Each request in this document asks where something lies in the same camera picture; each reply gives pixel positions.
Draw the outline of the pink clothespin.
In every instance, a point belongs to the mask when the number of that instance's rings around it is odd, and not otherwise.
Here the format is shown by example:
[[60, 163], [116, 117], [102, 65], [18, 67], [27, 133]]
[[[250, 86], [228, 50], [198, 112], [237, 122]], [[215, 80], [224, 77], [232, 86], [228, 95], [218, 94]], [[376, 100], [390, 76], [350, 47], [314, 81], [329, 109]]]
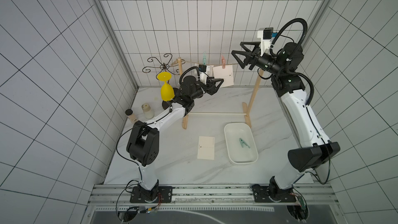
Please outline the pink clothespin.
[[226, 68], [226, 60], [224, 56], [221, 56], [221, 63], [222, 63], [222, 68], [225, 69]]

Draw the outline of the white postcard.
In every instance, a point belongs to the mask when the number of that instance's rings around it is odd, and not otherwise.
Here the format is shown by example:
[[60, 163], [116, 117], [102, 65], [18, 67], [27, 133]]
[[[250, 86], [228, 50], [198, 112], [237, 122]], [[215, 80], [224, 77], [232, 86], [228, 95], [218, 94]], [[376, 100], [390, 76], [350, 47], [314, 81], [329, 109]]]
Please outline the white postcard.
[[223, 79], [222, 88], [234, 85], [233, 65], [226, 65], [225, 68], [222, 66], [215, 66], [212, 70], [216, 79]]
[[195, 64], [199, 68], [199, 71], [206, 73], [208, 76], [213, 76], [212, 65]]
[[215, 138], [210, 136], [200, 136], [198, 143], [198, 159], [215, 159]]

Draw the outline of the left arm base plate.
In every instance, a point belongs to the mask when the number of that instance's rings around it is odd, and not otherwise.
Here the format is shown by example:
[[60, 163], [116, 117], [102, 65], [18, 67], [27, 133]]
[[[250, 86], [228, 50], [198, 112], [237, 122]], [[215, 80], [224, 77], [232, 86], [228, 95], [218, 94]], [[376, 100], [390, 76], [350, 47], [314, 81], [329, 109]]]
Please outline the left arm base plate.
[[152, 190], [145, 190], [141, 186], [133, 188], [130, 203], [171, 203], [173, 187], [155, 186]]

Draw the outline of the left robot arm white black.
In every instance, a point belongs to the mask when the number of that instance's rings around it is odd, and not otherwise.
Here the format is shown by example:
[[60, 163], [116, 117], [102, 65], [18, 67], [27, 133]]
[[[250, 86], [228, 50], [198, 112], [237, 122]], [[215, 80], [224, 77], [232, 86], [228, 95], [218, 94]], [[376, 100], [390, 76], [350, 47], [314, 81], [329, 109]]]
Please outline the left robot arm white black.
[[221, 78], [207, 77], [204, 83], [189, 75], [180, 79], [179, 88], [176, 89], [167, 81], [167, 78], [164, 79], [162, 86], [162, 89], [166, 89], [166, 97], [162, 100], [167, 104], [167, 109], [150, 123], [136, 122], [126, 146], [132, 161], [138, 165], [141, 178], [133, 188], [133, 196], [146, 202], [156, 201], [160, 194], [159, 180], [151, 164], [159, 155], [161, 132], [187, 116], [194, 107], [195, 99], [204, 94], [217, 93], [224, 82]]

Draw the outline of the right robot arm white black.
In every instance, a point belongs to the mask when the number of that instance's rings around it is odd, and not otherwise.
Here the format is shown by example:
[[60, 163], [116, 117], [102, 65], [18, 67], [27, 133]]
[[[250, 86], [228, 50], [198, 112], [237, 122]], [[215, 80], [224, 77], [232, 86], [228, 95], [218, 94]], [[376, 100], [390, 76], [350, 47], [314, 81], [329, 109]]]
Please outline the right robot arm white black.
[[340, 150], [330, 141], [312, 108], [314, 85], [296, 71], [303, 60], [299, 44], [287, 43], [277, 54], [261, 51], [259, 42], [241, 42], [241, 51], [232, 51], [241, 68], [258, 67], [271, 75], [272, 86], [282, 102], [299, 147], [288, 151], [288, 163], [273, 176], [266, 188], [266, 198], [273, 202], [293, 202], [293, 185], [310, 170], [330, 162]]

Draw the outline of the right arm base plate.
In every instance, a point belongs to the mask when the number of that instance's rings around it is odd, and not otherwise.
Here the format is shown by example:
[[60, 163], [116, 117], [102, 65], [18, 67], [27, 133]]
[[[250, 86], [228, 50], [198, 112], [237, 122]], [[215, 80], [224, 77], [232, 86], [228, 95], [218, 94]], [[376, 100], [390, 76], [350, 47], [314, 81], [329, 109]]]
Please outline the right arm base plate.
[[277, 185], [261, 186], [255, 184], [251, 186], [256, 203], [294, 203], [296, 202], [293, 196], [292, 188], [279, 189]]

